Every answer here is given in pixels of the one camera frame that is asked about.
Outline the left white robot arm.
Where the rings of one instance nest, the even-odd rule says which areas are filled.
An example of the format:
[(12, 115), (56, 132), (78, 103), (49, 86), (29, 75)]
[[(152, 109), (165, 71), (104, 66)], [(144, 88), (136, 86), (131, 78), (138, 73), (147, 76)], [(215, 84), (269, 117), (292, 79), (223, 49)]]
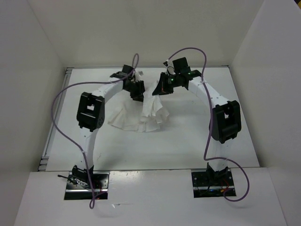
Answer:
[(124, 65), (113, 73), (97, 90), (80, 96), (76, 119), (80, 128), (80, 151), (84, 155), (72, 168), (73, 184), (90, 188), (94, 182), (94, 146), (96, 135), (105, 120), (105, 104), (121, 91), (127, 91), (134, 101), (143, 101), (144, 81), (138, 78), (134, 68)]

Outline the white pleated skirt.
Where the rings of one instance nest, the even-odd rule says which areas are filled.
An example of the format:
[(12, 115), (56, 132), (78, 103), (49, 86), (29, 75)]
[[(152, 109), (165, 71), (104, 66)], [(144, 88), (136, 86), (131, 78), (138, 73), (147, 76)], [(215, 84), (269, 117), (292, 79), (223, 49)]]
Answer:
[(143, 101), (125, 100), (116, 107), (108, 124), (124, 131), (153, 132), (168, 120), (169, 111), (163, 106), (159, 95), (153, 95), (158, 81), (147, 85)]

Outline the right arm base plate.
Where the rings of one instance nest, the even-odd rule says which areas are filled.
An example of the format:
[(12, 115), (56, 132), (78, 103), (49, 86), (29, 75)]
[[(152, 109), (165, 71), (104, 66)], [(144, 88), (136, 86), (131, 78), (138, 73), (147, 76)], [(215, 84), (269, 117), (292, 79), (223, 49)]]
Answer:
[(194, 198), (236, 197), (232, 173), (228, 170), (220, 179), (210, 180), (205, 169), (191, 172)]

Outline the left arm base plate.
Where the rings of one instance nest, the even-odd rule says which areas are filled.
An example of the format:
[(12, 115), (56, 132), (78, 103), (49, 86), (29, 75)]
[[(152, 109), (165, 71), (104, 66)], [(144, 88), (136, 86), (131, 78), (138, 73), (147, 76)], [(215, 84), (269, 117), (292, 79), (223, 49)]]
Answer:
[[(94, 171), (92, 177), (93, 189), (97, 200), (108, 199), (109, 172)], [(87, 183), (77, 182), (69, 172), (64, 200), (91, 200), (92, 191)]]

